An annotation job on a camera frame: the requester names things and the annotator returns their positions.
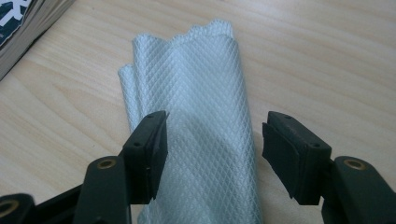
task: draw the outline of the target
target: textured cloth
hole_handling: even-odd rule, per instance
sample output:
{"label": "textured cloth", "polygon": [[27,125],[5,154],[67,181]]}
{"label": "textured cloth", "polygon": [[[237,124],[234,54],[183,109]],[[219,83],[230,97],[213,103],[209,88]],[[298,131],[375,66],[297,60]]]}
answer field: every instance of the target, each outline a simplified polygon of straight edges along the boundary
{"label": "textured cloth", "polygon": [[245,83],[226,21],[164,41],[134,40],[120,71],[131,130],[165,110],[168,158],[139,223],[262,223]]}

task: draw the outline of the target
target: cloth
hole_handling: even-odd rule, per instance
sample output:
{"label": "cloth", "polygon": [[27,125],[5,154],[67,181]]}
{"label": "cloth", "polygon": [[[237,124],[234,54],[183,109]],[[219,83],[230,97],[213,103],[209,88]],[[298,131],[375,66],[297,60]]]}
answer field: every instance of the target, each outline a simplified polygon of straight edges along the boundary
{"label": "cloth", "polygon": [[139,223],[262,223],[245,83],[226,21],[165,41],[139,35],[119,71],[133,130],[165,110],[168,158]]}

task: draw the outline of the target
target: dark printed cover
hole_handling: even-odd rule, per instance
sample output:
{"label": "dark printed cover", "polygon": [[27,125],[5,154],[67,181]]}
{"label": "dark printed cover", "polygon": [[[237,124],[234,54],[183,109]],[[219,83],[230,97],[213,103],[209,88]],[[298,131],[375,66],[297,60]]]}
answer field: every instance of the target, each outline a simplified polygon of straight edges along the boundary
{"label": "dark printed cover", "polygon": [[0,46],[18,30],[32,0],[0,0]]}

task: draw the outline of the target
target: table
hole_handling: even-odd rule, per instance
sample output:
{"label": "table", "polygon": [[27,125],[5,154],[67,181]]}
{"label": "table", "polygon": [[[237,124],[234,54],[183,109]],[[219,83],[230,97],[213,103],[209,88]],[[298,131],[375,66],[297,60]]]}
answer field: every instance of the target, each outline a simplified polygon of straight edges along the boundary
{"label": "table", "polygon": [[[370,162],[396,189],[396,2],[76,1],[0,82],[0,194],[41,203],[117,155],[129,127],[117,75],[140,33],[163,38],[215,18],[239,43],[265,223],[321,223],[261,157],[268,111],[289,114]],[[133,217],[141,206],[133,206]]]}

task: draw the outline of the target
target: light blue towel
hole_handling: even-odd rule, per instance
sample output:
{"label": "light blue towel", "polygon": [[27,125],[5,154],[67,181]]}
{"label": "light blue towel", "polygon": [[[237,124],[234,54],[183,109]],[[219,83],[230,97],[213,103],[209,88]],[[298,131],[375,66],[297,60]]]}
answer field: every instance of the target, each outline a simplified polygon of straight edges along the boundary
{"label": "light blue towel", "polygon": [[139,223],[262,223],[248,102],[239,51],[226,21],[171,41],[134,40],[120,71],[133,130],[165,110],[168,158],[157,199]]}

